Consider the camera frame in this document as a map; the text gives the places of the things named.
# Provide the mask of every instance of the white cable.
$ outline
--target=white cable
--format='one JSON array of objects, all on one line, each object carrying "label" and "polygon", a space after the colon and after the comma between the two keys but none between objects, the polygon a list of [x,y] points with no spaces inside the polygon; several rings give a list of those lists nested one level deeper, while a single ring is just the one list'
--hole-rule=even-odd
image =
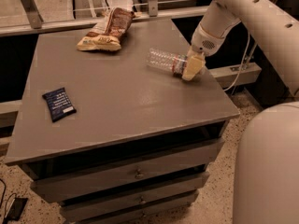
[{"label": "white cable", "polygon": [[240,76],[240,74],[241,74],[241,72],[242,72],[243,63],[244,63],[244,60],[245,60],[245,57],[246,57],[246,54],[247,54],[247,50],[248,50],[248,48],[249,48],[249,42],[250,42],[250,33],[249,33],[249,31],[248,31],[247,45],[246,45],[245,50],[244,50],[244,54],[243,54],[243,58],[242,58],[241,64],[239,65],[239,71],[238,71],[238,73],[237,73],[237,75],[236,75],[236,77],[235,77],[235,80],[234,80],[234,82],[232,83],[232,85],[230,85],[230,86],[229,86],[228,88],[226,88],[224,91],[228,91],[228,90],[230,90],[230,89],[235,85],[236,81],[238,80],[238,78],[239,78],[239,76]]}]

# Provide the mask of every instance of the black phone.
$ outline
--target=black phone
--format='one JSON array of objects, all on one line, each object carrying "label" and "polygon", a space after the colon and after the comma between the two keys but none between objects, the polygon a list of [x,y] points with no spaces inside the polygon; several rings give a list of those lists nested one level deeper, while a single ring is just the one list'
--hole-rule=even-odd
[{"label": "black phone", "polygon": [[15,198],[9,207],[9,210],[5,216],[7,220],[19,220],[22,211],[27,204],[28,198]]}]

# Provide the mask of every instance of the dresser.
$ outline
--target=dresser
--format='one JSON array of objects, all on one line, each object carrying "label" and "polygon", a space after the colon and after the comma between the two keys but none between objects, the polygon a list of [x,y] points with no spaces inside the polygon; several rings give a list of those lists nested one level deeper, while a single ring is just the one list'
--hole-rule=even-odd
[{"label": "dresser", "polygon": [[[189,205],[237,108],[206,72],[186,83],[146,66],[150,48],[185,54],[169,19],[136,21],[118,52],[82,52],[89,31],[43,34],[6,165],[69,222],[122,223]],[[55,123],[42,94],[65,87],[78,111]]]}]

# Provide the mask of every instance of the clear bottle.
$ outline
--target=clear bottle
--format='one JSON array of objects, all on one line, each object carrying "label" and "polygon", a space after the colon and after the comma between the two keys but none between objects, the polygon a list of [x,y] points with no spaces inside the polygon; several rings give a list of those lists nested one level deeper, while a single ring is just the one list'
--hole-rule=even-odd
[{"label": "clear bottle", "polygon": [[187,56],[162,51],[159,49],[149,49],[147,65],[168,71],[174,75],[182,75],[186,67]]}]

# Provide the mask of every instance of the speckled floor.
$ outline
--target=speckled floor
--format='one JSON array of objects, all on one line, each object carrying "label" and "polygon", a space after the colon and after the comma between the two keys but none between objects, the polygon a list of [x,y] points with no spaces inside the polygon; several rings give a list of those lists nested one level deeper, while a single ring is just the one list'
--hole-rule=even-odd
[{"label": "speckled floor", "polygon": [[[262,109],[251,96],[243,91],[231,97],[241,115],[232,119],[223,134],[225,144],[216,159],[207,170],[210,177],[206,185],[199,190],[199,196],[191,207],[177,208],[130,224],[223,224],[232,223],[232,203],[234,190],[235,154],[237,146],[249,121]],[[59,205],[48,204],[30,190],[31,180],[18,167],[7,167],[3,164],[5,154],[0,154],[0,178],[6,183],[7,191],[4,203],[12,193],[18,197],[27,197],[29,201],[18,222],[60,224],[64,218],[59,214]],[[0,183],[0,195],[3,185]],[[4,205],[0,210],[0,221],[4,215]]]}]

